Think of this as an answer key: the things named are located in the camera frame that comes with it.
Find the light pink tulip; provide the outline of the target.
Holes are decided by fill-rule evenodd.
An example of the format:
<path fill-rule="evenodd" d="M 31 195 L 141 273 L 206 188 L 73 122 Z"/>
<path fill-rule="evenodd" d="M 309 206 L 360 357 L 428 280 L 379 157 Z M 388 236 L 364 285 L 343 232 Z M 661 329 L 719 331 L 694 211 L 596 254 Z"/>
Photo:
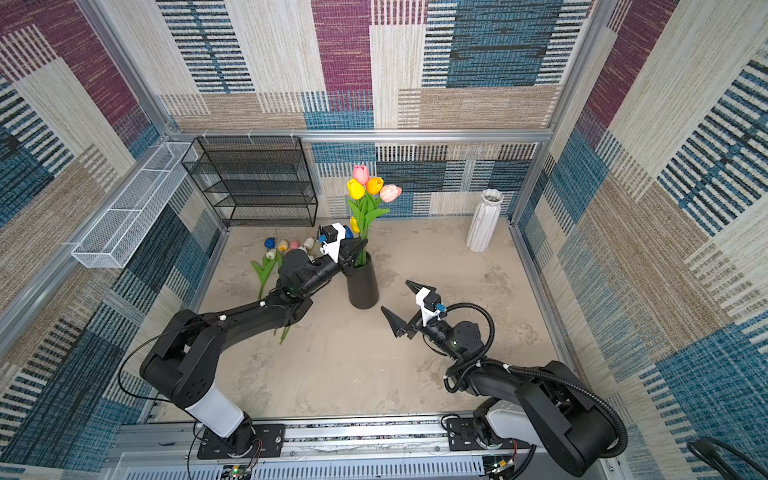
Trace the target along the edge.
<path fill-rule="evenodd" d="M 396 199 L 398 199 L 401 193 L 402 193 L 401 187 L 395 184 L 384 184 L 382 190 L 379 193 L 380 206 L 378 210 L 374 213 L 374 221 L 390 212 L 388 205 L 394 202 Z"/>

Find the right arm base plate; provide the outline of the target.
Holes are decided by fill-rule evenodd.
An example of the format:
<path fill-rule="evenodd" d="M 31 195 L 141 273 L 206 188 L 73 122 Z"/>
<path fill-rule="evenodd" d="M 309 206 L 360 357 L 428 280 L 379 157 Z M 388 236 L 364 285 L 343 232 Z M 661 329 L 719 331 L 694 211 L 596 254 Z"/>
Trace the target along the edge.
<path fill-rule="evenodd" d="M 481 427 L 474 418 L 447 414 L 440 419 L 450 451 L 528 450 L 530 444 L 518 439 L 499 439 Z"/>

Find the black tapered vase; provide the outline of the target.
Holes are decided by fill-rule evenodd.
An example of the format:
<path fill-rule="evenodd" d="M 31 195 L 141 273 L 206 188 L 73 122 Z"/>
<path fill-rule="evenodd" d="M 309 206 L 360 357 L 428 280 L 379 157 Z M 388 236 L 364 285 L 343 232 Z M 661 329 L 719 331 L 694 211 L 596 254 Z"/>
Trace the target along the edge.
<path fill-rule="evenodd" d="M 369 253 L 365 254 L 365 258 L 365 263 L 354 266 L 346 277 L 349 301 L 360 310 L 374 307 L 379 300 L 373 260 Z"/>

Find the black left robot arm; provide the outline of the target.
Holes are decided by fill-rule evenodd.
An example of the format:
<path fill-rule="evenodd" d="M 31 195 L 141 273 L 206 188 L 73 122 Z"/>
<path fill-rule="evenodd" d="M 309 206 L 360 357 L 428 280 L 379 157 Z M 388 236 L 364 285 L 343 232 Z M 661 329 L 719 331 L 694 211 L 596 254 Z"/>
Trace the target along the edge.
<path fill-rule="evenodd" d="M 252 419 L 215 383 L 221 354 L 255 335 L 300 321 L 311 296 L 339 273 L 349 275 L 367 245 L 365 239 L 341 239 L 314 260 L 289 251 L 278 269 L 275 287 L 263 300 L 220 312 L 177 312 L 140 367 L 143 380 L 206 427 L 221 443 L 224 456 L 243 457 L 256 448 Z"/>

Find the yellow tulip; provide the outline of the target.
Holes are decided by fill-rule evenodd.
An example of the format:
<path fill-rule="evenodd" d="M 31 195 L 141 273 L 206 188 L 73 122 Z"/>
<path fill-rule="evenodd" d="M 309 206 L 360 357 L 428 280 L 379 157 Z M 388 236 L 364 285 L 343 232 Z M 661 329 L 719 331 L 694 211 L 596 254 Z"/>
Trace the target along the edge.
<path fill-rule="evenodd" d="M 350 226 L 350 229 L 351 229 L 351 231 L 352 231 L 354 234 L 356 234 L 356 235 L 359 235 L 359 234 L 360 234 L 360 228 L 359 228 L 359 224 L 358 224 L 357 218 L 356 218 L 355 216 L 352 216 L 352 217 L 349 219 L 349 226 Z"/>
<path fill-rule="evenodd" d="M 363 223 L 363 214 L 361 213 L 361 208 L 362 208 L 362 200 L 365 194 L 365 188 L 358 180 L 350 179 L 347 182 L 347 191 L 349 195 L 349 199 L 347 200 L 348 206 L 350 208 L 352 216 L 355 216 L 357 218 L 359 228 L 360 228 Z"/>

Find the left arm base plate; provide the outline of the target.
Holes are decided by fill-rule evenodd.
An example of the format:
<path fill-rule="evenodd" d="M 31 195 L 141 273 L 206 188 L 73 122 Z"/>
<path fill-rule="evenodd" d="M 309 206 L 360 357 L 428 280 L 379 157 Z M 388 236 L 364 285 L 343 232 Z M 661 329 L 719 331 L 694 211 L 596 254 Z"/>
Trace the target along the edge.
<path fill-rule="evenodd" d="M 285 424 L 243 423 L 227 438 L 217 436 L 211 429 L 203 430 L 198 460 L 228 460 L 239 458 L 277 458 L 281 455 Z"/>

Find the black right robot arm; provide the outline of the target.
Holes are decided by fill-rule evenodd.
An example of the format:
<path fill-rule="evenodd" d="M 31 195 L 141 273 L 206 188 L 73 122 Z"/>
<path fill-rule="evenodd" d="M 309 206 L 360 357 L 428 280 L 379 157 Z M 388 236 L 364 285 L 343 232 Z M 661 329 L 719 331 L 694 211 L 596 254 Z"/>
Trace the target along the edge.
<path fill-rule="evenodd" d="M 447 392 L 485 398 L 473 415 L 481 447 L 516 438 L 516 429 L 497 406 L 507 402 L 522 410 L 536 436 L 533 445 L 573 476 L 625 452 L 629 437 L 620 415 L 565 364 L 523 367 L 493 359 L 488 353 L 496 326 L 485 308 L 472 302 L 446 305 L 436 288 L 414 281 L 406 285 L 415 295 L 418 312 L 404 320 L 388 308 L 381 311 L 395 337 L 420 335 L 453 360 L 443 375 Z"/>

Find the orange tulip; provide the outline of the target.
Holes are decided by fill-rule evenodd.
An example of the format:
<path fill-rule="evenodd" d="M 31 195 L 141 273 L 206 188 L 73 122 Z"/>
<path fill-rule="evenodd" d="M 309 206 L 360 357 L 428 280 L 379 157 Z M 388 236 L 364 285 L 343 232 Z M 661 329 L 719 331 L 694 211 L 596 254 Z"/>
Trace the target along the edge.
<path fill-rule="evenodd" d="M 371 177 L 365 186 L 365 194 L 361 208 L 361 213 L 363 214 L 363 223 L 360 227 L 361 238 L 368 238 L 369 228 L 374 221 L 374 213 L 380 206 L 379 193 L 383 186 L 384 181 L 380 177 Z"/>

